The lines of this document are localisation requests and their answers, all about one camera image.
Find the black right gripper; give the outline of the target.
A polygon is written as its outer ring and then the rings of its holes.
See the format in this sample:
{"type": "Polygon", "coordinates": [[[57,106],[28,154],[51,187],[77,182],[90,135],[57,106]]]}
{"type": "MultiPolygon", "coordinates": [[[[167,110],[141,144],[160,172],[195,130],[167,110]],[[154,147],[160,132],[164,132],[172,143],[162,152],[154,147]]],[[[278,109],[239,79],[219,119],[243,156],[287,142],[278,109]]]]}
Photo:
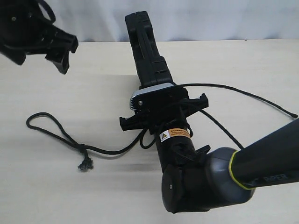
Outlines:
{"type": "Polygon", "coordinates": [[[135,115],[120,117],[122,130],[147,128],[153,134],[162,123],[182,121],[209,104],[205,94],[190,99],[188,90],[180,85],[155,85],[135,91],[129,106],[135,115]]]}

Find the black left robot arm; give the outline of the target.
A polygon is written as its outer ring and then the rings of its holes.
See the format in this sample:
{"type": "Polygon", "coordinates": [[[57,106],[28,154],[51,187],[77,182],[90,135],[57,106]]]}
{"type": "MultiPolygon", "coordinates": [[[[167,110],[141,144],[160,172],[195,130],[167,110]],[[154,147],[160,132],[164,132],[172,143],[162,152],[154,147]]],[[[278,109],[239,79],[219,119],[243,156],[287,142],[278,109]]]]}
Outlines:
{"type": "Polygon", "coordinates": [[[54,25],[56,16],[44,0],[0,2],[0,53],[17,65],[28,55],[45,55],[61,74],[66,74],[69,54],[75,53],[75,35],[54,25]]]}

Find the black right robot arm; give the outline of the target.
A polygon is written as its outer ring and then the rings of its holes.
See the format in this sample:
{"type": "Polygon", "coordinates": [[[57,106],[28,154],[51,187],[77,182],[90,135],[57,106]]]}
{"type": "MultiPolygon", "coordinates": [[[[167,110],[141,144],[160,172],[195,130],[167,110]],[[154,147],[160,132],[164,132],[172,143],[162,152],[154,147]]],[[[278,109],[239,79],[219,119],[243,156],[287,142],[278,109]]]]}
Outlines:
{"type": "Polygon", "coordinates": [[[155,136],[168,212],[242,204],[256,188],[299,180],[298,119],[238,150],[196,149],[186,119],[208,106],[205,94],[190,98],[184,87],[166,83],[135,91],[130,99],[134,115],[120,118],[124,131],[146,128],[155,136]]]}

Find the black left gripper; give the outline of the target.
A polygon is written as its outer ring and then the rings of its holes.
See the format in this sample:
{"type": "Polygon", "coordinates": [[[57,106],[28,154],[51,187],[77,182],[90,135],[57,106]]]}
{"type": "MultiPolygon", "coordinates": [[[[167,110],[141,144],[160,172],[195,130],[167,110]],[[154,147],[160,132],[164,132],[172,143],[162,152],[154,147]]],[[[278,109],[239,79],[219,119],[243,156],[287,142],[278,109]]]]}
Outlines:
{"type": "MultiPolygon", "coordinates": [[[[26,48],[38,41],[46,25],[56,21],[55,14],[44,0],[2,0],[0,2],[0,53],[17,65],[26,60],[26,48]]],[[[70,67],[69,51],[75,53],[78,39],[61,29],[54,32],[45,59],[65,75],[70,67]]]]}

